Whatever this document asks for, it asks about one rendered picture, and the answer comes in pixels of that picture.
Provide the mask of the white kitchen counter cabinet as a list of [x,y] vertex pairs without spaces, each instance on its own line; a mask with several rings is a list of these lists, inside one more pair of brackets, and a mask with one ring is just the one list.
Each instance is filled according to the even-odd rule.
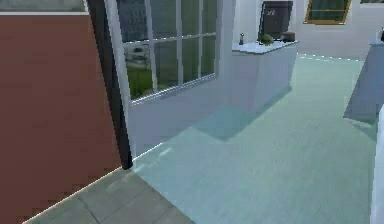
[[230,103],[253,113],[268,108],[291,89],[298,41],[232,45]]

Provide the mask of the white framed window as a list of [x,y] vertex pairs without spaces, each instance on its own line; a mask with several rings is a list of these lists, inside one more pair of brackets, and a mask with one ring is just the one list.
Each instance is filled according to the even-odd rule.
[[215,77],[219,0],[107,0],[133,102]]

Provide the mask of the black chalkboard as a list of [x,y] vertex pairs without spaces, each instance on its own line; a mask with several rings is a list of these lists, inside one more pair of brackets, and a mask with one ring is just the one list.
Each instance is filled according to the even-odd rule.
[[258,39],[264,34],[279,39],[284,32],[287,32],[292,7],[292,1],[264,1],[261,7]]

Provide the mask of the gold framed picture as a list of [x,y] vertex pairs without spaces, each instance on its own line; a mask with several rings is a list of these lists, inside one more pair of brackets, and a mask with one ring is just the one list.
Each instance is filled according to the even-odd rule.
[[304,24],[344,25],[352,0],[308,0]]

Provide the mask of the black door frame post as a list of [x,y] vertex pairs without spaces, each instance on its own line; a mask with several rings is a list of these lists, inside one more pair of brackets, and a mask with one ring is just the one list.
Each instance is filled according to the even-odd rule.
[[128,170],[133,166],[133,160],[113,53],[112,36],[108,24],[107,6],[105,0],[87,0],[87,4],[94,29],[121,166],[124,170]]

